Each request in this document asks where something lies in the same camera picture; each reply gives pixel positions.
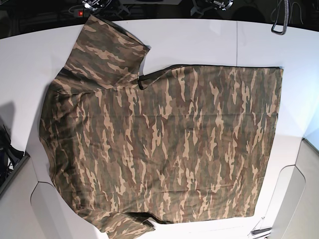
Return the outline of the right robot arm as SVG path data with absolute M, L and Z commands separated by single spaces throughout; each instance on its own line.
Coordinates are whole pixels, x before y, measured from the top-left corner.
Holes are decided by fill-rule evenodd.
M 91 11 L 97 11 L 105 7 L 106 0 L 82 0 L 82 4 Z

